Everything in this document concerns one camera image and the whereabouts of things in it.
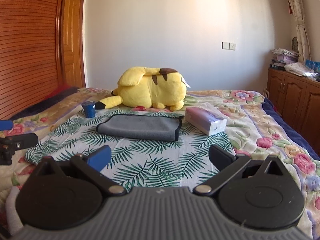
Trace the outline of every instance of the tissue box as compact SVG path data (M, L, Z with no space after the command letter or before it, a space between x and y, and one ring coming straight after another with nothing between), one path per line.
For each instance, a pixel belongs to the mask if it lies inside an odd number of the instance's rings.
M185 117L187 122L208 136L223 132L228 119L216 109L208 111L201 107L187 107Z

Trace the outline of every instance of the gray cloth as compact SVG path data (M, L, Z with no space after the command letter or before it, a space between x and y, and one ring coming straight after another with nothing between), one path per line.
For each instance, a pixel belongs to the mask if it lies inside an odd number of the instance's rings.
M178 141L183 116L171 118L165 116L118 114L97 126L97 132L107 135L134 139L159 141Z

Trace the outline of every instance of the gray ribbed plate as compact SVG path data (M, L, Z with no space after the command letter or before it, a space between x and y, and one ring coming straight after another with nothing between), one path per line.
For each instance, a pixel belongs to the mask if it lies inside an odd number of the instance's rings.
M109 198L94 218L78 227L45 231L27 225L12 239L308 240L309 238L295 227L273 232L260 232L241 227L228 220L211 198L193 195L187 187L134 187L125 196Z

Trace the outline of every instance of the wooden door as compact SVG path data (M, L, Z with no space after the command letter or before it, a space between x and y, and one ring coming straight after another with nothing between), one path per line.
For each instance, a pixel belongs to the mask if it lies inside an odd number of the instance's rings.
M279 111L279 103L282 101L282 87L284 84L284 75L269 69L267 90L269 91L269 100Z
M70 86L85 87L82 50L83 0L64 0L62 13L64 80Z
M308 84L297 131L316 153L320 151L319 112L320 88Z
M293 129L297 129L306 94L307 83L286 76L284 79L284 100L279 105L282 119Z

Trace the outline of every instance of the metal screw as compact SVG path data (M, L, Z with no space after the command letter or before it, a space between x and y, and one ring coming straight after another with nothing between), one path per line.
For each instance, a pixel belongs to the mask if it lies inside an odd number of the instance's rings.
M124 187L120 185L113 185L108 190L112 194L121 194L125 191Z
M196 191L202 194L210 193L212 191L212 188L209 185L199 185L196 186Z

